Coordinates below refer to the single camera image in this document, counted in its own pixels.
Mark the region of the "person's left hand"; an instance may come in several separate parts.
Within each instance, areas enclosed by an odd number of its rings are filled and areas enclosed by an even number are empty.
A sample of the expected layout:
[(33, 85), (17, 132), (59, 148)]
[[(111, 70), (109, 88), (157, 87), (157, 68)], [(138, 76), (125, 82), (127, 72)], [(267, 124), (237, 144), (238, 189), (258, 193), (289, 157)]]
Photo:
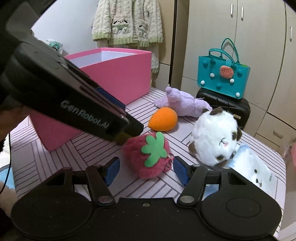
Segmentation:
[(25, 106), (14, 108), (10, 110), (1, 110), (0, 114), (0, 137), (1, 141), (7, 134), (13, 130), (20, 122), (22, 122), (31, 112)]

